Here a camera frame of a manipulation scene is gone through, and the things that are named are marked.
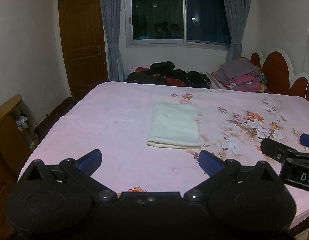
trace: screw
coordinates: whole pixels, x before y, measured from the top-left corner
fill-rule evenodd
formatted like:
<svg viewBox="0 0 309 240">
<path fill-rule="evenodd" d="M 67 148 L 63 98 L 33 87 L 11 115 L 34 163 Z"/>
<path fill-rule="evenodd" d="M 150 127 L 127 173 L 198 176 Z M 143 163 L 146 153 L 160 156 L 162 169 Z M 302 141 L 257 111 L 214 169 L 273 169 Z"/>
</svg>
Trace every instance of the screw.
<svg viewBox="0 0 309 240">
<path fill-rule="evenodd" d="M 109 198 L 113 198 L 115 195 L 115 192 L 113 192 L 112 190 L 106 189 L 106 190 L 102 190 L 99 192 L 99 197 L 103 198 L 103 199 L 109 199 Z"/>
<path fill-rule="evenodd" d="M 136 202 L 139 204 L 144 204 L 146 201 L 143 199 L 137 199 Z"/>
<path fill-rule="evenodd" d="M 147 198 L 147 201 L 153 202 L 153 201 L 155 201 L 155 197 L 148 197 L 148 198 Z"/>
<path fill-rule="evenodd" d="M 67 162 L 71 162 L 71 163 L 73 163 L 74 161 L 75 161 L 75 159 L 74 158 L 68 158 L 68 159 L 65 159 Z"/>
<path fill-rule="evenodd" d="M 198 189 L 192 189 L 187 192 L 187 196 L 190 197 L 191 199 L 197 199 L 202 195 L 203 195 L 202 192 Z"/>
</svg>

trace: wooden shelf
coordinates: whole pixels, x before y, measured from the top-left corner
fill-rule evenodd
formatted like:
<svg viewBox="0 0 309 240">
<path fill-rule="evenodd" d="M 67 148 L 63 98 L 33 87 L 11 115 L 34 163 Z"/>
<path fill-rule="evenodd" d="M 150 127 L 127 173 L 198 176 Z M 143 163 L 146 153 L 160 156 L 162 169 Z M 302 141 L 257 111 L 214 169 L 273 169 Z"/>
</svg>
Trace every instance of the wooden shelf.
<svg viewBox="0 0 309 240">
<path fill-rule="evenodd" d="M 15 95 L 10 98 L 7 102 L 5 102 L 2 106 L 0 106 L 0 123 L 13 112 L 14 109 L 20 104 L 22 101 L 21 95 Z"/>
</svg>

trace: wooden floor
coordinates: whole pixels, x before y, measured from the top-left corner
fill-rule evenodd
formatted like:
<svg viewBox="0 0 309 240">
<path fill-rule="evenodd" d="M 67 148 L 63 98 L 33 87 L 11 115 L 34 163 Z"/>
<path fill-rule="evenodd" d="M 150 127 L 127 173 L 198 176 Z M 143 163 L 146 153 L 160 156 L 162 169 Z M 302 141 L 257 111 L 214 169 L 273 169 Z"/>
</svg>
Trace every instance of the wooden floor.
<svg viewBox="0 0 309 240">
<path fill-rule="evenodd" d="M 39 138 L 39 143 L 45 138 L 50 129 L 54 124 L 64 116 L 67 112 L 70 111 L 72 107 L 77 104 L 73 98 L 67 98 L 59 106 L 56 107 L 50 114 L 47 114 L 47 117 L 37 126 L 36 133 Z"/>
</svg>

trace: pile of folded clothes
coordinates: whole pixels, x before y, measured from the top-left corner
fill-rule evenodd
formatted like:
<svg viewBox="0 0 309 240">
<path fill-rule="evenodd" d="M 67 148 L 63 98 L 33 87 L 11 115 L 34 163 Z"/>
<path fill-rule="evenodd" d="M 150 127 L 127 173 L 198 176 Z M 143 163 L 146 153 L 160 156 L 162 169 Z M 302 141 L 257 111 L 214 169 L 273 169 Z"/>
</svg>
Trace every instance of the pile of folded clothes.
<svg viewBox="0 0 309 240">
<path fill-rule="evenodd" d="M 245 57 L 225 63 L 213 73 L 213 77 L 231 90 L 263 92 L 266 90 L 266 77 L 261 69 Z"/>
<path fill-rule="evenodd" d="M 137 67 L 133 70 L 124 82 L 195 88 L 210 88 L 211 84 L 206 74 L 175 69 L 171 61 L 153 63 L 150 68 Z"/>
</svg>

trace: pink clothing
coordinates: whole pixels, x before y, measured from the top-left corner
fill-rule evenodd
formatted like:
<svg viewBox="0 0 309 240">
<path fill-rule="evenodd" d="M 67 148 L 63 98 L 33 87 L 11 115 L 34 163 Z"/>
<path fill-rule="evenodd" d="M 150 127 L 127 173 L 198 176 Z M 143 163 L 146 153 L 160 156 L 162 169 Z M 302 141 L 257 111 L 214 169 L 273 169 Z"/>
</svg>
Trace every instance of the pink clothing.
<svg viewBox="0 0 309 240">
<path fill-rule="evenodd" d="M 258 81 L 249 84 L 239 85 L 232 88 L 232 90 L 242 92 L 262 92 L 261 84 Z"/>
<path fill-rule="evenodd" d="M 246 83 L 251 82 L 251 81 L 256 80 L 256 79 L 258 79 L 258 81 L 259 81 L 260 77 L 255 72 L 252 71 L 248 74 L 238 76 L 238 77 L 234 77 L 231 81 L 233 83 L 235 83 L 236 85 L 242 85 L 242 84 L 246 84 Z"/>
</svg>

